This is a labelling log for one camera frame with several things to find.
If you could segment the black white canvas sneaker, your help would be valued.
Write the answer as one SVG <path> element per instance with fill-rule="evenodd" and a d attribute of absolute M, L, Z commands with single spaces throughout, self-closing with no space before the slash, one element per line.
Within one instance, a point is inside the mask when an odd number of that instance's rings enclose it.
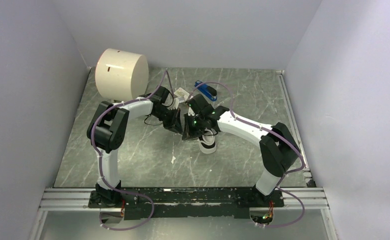
<path fill-rule="evenodd" d="M 217 150 L 217 144 L 215 136 L 208 137 L 198 137 L 197 138 L 198 146 L 200 151 L 204 154 L 213 154 Z"/>

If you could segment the white shoelace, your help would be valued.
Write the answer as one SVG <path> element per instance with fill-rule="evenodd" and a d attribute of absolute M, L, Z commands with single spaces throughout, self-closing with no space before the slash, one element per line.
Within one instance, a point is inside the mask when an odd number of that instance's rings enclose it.
<path fill-rule="evenodd" d="M 202 137 L 215 137 L 216 135 L 218 135 L 217 131 L 208 128 L 205 128 L 203 133 L 201 134 Z"/>

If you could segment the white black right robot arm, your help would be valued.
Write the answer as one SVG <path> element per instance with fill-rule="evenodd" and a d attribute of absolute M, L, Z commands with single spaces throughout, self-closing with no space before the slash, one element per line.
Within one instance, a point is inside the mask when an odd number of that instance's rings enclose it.
<path fill-rule="evenodd" d="M 252 199 L 258 207 L 270 203 L 272 192 L 301 154 L 288 127 L 281 122 L 261 124 L 224 106 L 214 108 L 201 94 L 188 99 L 186 104 L 189 109 L 184 115 L 182 139 L 197 139 L 202 153 L 216 151 L 216 135 L 221 132 L 240 137 L 260 149 L 263 172 L 254 185 Z"/>

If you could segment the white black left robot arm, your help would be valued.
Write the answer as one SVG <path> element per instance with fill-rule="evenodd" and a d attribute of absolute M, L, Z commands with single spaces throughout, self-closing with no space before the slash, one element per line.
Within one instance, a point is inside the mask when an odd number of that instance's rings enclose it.
<path fill-rule="evenodd" d="M 181 134 L 179 103 L 179 98 L 159 86 L 153 93 L 127 102 L 99 104 L 86 133 L 97 155 L 98 180 L 93 198 L 98 205 L 115 208 L 122 201 L 118 149 L 124 141 L 128 122 L 142 116 L 156 117 L 166 130 Z"/>

